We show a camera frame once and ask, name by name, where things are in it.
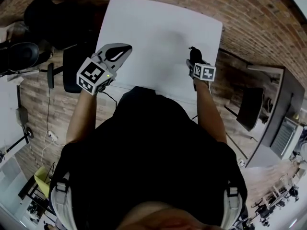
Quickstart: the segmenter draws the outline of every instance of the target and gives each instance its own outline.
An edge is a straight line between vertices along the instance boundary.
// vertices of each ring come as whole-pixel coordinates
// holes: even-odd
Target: wooden floor
[[[61,51],[56,51],[54,57],[49,61],[54,62],[55,67],[59,67],[62,65],[62,55],[63,53]],[[42,64],[41,69],[46,69],[48,63]],[[265,95],[271,98],[274,98],[276,94],[276,86],[271,84],[270,78],[267,75],[261,72],[246,70],[246,64],[244,62],[222,52],[218,54],[216,67],[216,80],[212,84],[214,101],[225,123],[227,133],[249,157],[256,147],[256,142],[250,138],[251,136],[257,137],[258,133],[261,133],[262,126],[261,124],[257,124],[256,131],[247,132],[236,121],[236,117],[225,110],[224,105],[238,112],[243,92],[235,86],[263,87],[265,89]],[[78,94],[64,91],[62,74],[56,75],[54,81],[55,88],[50,90],[48,129],[52,130],[59,137],[59,140],[57,145],[51,144],[44,151],[43,164],[47,168],[53,162],[57,163],[59,160],[62,145],[65,144],[69,121],[78,100]],[[127,90],[107,89],[107,92],[117,100],[120,99],[125,91]],[[34,156],[38,162],[37,165],[31,154],[29,145],[26,145],[16,154],[17,161],[27,178],[30,178],[38,169],[38,166],[42,165],[42,149],[51,143],[50,138],[45,138],[47,130],[48,95],[49,88],[46,73],[41,72],[27,76],[21,83],[21,103],[28,110],[28,125],[33,130],[35,136],[30,142]],[[99,94],[97,102],[96,124],[98,126],[112,116],[115,110],[115,103],[103,94]],[[185,108],[190,117],[196,115],[196,106],[186,103],[180,104]],[[254,202],[258,201],[264,194],[267,194],[271,190],[271,186],[274,183],[279,182],[281,176],[284,174],[292,176],[296,170],[297,165],[292,164],[290,161],[281,161],[279,165],[270,168],[242,169],[248,188],[247,204],[254,204]]]

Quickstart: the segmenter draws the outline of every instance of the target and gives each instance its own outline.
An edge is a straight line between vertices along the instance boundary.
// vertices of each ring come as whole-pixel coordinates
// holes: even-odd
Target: white table
[[[110,43],[126,43],[131,55],[111,85],[141,86],[164,96],[196,103],[186,59],[189,47],[215,65],[222,23],[178,6],[149,0],[111,0],[100,30],[96,51]]]

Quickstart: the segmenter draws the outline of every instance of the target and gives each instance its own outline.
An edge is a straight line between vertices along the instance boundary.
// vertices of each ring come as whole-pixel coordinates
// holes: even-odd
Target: yellow object
[[[46,198],[48,198],[51,180],[44,166],[40,167],[38,171],[36,171],[36,173],[34,174],[34,179],[38,184],[40,190],[42,190],[43,194],[46,196]]]

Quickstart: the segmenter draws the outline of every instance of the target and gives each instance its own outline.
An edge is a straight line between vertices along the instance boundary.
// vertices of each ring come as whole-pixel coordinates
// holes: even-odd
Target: desk
[[[305,89],[285,67],[273,68],[251,65],[248,66],[248,69],[279,74],[280,76],[271,115],[257,143],[257,147],[246,165],[246,167],[267,167],[278,164],[281,161],[270,149],[270,146],[275,139],[284,116],[291,117],[295,113],[299,113]]]
[[[132,46],[111,86],[154,89],[173,100],[196,104],[186,59],[189,47],[215,65],[222,23],[185,8],[149,0],[111,0],[96,51],[110,43]]]

